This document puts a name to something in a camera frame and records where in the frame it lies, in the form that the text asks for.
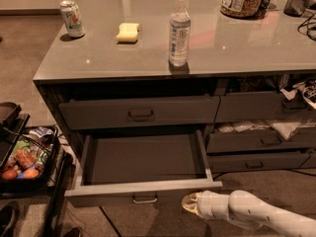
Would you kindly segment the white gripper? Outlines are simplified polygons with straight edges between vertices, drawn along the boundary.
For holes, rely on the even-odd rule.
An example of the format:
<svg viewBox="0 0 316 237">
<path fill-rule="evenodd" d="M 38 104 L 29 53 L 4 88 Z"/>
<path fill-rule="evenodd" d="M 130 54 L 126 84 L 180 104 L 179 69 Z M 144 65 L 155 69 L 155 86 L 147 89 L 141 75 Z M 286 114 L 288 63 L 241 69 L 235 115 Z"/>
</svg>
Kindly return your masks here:
<svg viewBox="0 0 316 237">
<path fill-rule="evenodd" d="M 210 191 L 192 193 L 182 198 L 182 208 L 204 219 L 231 219 L 229 195 Z"/>
</svg>

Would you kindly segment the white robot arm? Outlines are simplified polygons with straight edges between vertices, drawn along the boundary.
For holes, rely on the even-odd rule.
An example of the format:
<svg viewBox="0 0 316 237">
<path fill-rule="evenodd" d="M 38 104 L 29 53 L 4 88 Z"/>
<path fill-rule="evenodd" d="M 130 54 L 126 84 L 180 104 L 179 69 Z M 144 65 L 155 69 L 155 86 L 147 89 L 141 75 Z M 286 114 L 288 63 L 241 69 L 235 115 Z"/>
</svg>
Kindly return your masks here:
<svg viewBox="0 0 316 237">
<path fill-rule="evenodd" d="M 285 237 L 316 237 L 315 219 L 275 207 L 245 191 L 189 194 L 182 199 L 182 207 L 200 218 L 223 219 L 248 230 L 265 225 Z"/>
</svg>

